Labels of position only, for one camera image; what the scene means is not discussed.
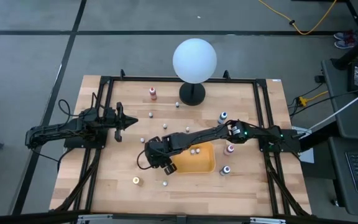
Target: lamp base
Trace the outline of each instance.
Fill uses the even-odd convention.
[[[184,83],[179,90],[180,100],[189,106],[199,105],[204,101],[205,88],[202,84]]]

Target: yellow cable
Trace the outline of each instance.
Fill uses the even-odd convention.
[[[326,18],[326,16],[328,15],[328,13],[331,11],[331,9],[334,7],[335,3],[337,0],[334,0],[334,2],[331,4],[331,6],[329,7],[329,9],[327,10],[327,12],[325,13],[325,15],[320,19],[320,21],[318,21],[318,23],[308,32],[302,33],[298,27],[295,25],[295,23],[292,24],[292,26],[296,29],[296,31],[298,31],[298,33],[300,33],[301,35],[308,35],[311,32],[313,32],[319,25],[320,23]],[[281,12],[278,12],[276,10],[274,10],[272,7],[270,7],[268,4],[264,3],[262,0],[259,0],[260,3],[264,4],[266,7],[268,7],[271,11],[277,13],[278,15],[288,19],[288,21],[292,21],[292,19],[290,19],[288,16],[282,14]]]
[[[320,94],[317,94],[316,96],[314,96],[314,97],[312,97],[312,98],[310,98],[310,99],[306,99],[306,102],[311,101],[311,100],[314,100],[314,99],[316,99],[316,98],[319,97],[319,96],[323,96],[323,95],[326,94],[326,93],[328,93],[328,91],[324,91],[324,92],[322,92],[322,93],[320,93]]]

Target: wooden tabletop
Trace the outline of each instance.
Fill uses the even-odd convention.
[[[90,107],[92,92],[97,93],[100,76],[86,75],[83,78],[75,113]],[[200,131],[217,125],[217,118],[223,111],[228,119],[258,125],[254,92],[251,84],[203,83],[206,90],[204,102],[198,106],[187,106],[180,102],[180,82],[135,82],[115,81],[111,106],[120,101],[124,113],[139,119],[122,132],[122,142],[114,140],[114,130],[109,131],[106,147],[102,150],[96,185],[92,201],[92,212],[103,213],[158,213],[189,215],[272,215],[267,185],[267,174],[263,155],[256,139],[235,145],[231,156],[225,156],[223,149],[229,142],[212,141],[216,168],[209,174],[165,175],[163,169],[140,170],[136,157],[144,149],[141,138],[148,139],[174,132]],[[149,88],[157,91],[157,100],[152,101]],[[281,128],[291,128],[287,103],[280,80],[267,80],[268,93],[274,123]],[[262,89],[260,100],[264,114]],[[74,149],[62,160],[50,208],[59,206],[78,182],[84,149]],[[297,202],[310,211],[305,181],[298,160],[290,153],[281,153],[285,183]],[[141,166],[148,166],[144,155]],[[230,166],[231,173],[219,175],[222,166]],[[140,177],[144,184],[132,183]],[[87,186],[81,199],[85,206]],[[276,186],[279,211],[283,212],[280,191]]]

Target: yellow tray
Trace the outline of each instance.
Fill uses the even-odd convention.
[[[191,155],[190,151],[200,149],[199,154]],[[180,174],[209,173],[215,170],[214,146],[210,142],[196,144],[179,155],[172,157],[172,162]]]

